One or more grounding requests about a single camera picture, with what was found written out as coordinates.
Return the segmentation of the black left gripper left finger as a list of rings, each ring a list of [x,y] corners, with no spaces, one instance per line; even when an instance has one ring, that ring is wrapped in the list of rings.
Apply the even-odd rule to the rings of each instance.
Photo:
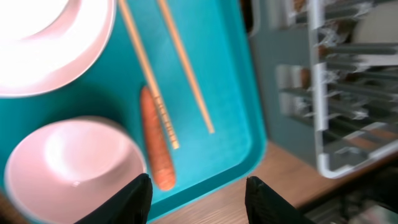
[[[146,224],[152,194],[151,178],[148,174],[140,174],[75,224]]]

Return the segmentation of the pink bowl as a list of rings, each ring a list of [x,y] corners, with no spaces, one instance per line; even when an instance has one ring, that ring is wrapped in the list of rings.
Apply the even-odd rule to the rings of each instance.
[[[120,124],[81,116],[26,136],[6,162],[4,185],[29,218],[75,223],[146,170],[141,149]]]

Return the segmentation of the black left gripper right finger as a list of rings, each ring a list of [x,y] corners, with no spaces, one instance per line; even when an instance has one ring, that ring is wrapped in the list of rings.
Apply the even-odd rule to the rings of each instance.
[[[246,179],[245,206],[249,224],[314,224],[256,176]]]

